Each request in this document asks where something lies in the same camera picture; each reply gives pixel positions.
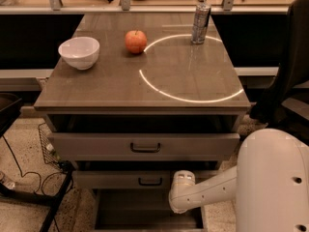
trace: white bowl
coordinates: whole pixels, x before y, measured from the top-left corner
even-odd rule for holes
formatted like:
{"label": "white bowl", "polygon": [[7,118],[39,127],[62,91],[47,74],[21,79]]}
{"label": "white bowl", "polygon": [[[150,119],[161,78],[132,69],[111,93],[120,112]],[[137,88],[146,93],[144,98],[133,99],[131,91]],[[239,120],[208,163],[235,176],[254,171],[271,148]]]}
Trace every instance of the white bowl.
{"label": "white bowl", "polygon": [[98,59],[99,43],[91,37],[76,37],[63,42],[58,52],[70,66],[87,70]]}

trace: table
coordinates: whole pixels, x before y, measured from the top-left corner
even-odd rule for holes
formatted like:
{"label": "table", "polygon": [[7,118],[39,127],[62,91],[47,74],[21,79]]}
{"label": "table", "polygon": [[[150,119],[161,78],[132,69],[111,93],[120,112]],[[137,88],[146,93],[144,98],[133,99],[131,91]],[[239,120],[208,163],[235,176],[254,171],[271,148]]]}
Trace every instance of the table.
{"label": "table", "polygon": [[[212,21],[205,42],[191,44],[193,17],[86,14],[75,36],[98,39],[98,61],[79,71],[60,60],[35,103],[76,182],[98,199],[96,229],[203,228],[196,211],[171,215],[172,173],[217,169],[250,103]],[[135,29],[148,37],[140,55],[124,43]]]}

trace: floor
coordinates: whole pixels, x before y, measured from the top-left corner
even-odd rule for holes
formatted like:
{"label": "floor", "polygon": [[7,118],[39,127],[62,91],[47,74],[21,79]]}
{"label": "floor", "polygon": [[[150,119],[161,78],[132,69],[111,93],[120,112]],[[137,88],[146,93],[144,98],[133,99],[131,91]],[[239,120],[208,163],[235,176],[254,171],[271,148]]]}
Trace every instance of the floor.
{"label": "floor", "polygon": [[[46,164],[42,155],[38,125],[44,122],[40,117],[25,115],[18,118],[5,133],[11,148],[19,162],[19,171],[12,153],[0,139],[0,169],[16,182],[16,190],[37,191],[39,176],[42,183],[37,193],[53,195],[57,193],[64,175],[50,164]],[[264,125],[245,117],[239,131],[242,136],[262,128]],[[237,152],[229,161],[224,161],[221,169],[236,165]],[[86,189],[76,184],[68,191],[58,213],[48,231],[87,232],[93,229],[95,199]],[[208,232],[235,232],[235,200],[205,206],[205,218]],[[2,232],[36,232],[40,231],[48,209],[44,206],[25,203],[12,203],[0,200],[0,230]]]}

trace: bottle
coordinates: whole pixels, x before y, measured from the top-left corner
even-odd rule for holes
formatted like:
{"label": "bottle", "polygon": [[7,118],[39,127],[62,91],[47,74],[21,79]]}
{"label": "bottle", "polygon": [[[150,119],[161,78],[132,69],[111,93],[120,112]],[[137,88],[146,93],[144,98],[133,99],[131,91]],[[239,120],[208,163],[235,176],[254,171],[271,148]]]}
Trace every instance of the bottle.
{"label": "bottle", "polygon": [[7,189],[15,189],[15,182],[2,171],[0,171],[0,183]]}
{"label": "bottle", "polygon": [[191,41],[194,44],[202,44],[204,42],[207,28],[209,26],[210,16],[210,5],[201,3],[196,6],[191,38]]}

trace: black handle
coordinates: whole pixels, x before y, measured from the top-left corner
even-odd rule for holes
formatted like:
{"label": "black handle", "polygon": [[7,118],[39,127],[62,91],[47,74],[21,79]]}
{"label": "black handle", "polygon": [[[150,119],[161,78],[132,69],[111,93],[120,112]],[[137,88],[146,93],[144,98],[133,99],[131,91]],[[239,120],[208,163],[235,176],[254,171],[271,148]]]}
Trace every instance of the black handle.
{"label": "black handle", "polygon": [[138,148],[137,146],[134,147],[134,143],[131,143],[130,149],[134,153],[157,153],[161,150],[161,144],[157,143],[154,147]]}
{"label": "black handle", "polygon": [[140,186],[143,186],[143,187],[157,187],[157,186],[161,186],[162,182],[163,182],[163,180],[162,180],[162,178],[160,178],[157,183],[143,183],[142,182],[142,178],[138,178],[138,184]]}

